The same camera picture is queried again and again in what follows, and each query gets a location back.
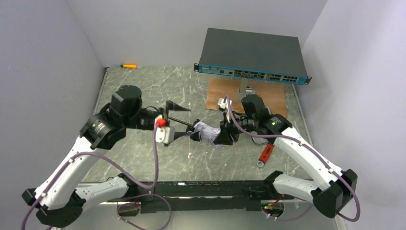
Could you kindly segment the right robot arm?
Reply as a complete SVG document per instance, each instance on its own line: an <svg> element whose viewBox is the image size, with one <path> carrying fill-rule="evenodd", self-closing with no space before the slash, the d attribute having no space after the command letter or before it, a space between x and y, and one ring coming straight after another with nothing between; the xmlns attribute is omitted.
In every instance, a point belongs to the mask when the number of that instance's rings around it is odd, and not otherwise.
<svg viewBox="0 0 406 230"><path fill-rule="evenodd" d="M236 118L229 96L218 100L217 108L224 119L215 144L232 145L241 133L265 139L287 153L311 177L304 180L274 171L264 180L268 190L310 202L328 218L339 215L351 222L359 220L361 206L355 193L358 176L352 169L343 170L330 162L284 116L272 114L258 95L245 96L242 105L245 112Z"/></svg>

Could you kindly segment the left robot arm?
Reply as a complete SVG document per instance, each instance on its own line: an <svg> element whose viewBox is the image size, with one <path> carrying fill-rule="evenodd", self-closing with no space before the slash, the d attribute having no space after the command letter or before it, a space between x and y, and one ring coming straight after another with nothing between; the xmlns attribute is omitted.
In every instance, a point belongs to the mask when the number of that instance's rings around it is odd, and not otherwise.
<svg viewBox="0 0 406 230"><path fill-rule="evenodd" d="M142 106L141 89L134 85L120 87L111 100L97 114L90 116L80 130L72 149L51 176L37 188L27 189L22 198L36 211L44 225L64 228L73 223L83 211L99 203L153 193L158 182L159 169L154 180L144 184L125 170L111 180L87 188L78 184L99 159L126 136L128 129L151 130L153 145L169 145L183 135L169 124L169 111L184 111L184 107L166 101L163 108L152 110Z"/></svg>

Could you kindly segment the black umbrella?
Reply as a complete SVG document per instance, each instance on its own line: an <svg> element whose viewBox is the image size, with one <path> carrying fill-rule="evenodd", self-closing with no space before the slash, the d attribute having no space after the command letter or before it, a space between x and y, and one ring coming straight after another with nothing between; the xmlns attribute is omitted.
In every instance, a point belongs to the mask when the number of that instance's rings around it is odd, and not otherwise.
<svg viewBox="0 0 406 230"><path fill-rule="evenodd" d="M220 128L209 126L208 124L202 122L200 119L196 119L193 124L181 121L174 117L169 117L169 120L185 125L186 129L184 132L191 131L192 135L190 135L188 138L190 138L193 141L200 142L203 140L210 143L215 148L223 149L226 147L226 145L213 144L214 139L220 132Z"/></svg>

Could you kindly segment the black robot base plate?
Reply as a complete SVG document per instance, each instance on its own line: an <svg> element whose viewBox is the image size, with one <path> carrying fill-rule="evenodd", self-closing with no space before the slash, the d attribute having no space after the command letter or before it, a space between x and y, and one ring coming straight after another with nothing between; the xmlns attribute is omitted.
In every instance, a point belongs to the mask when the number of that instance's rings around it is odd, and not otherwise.
<svg viewBox="0 0 406 230"><path fill-rule="evenodd" d="M263 206L289 195L280 195L262 180L159 182L152 190L131 189L111 202L133 202L142 214L160 211L232 210L261 211Z"/></svg>

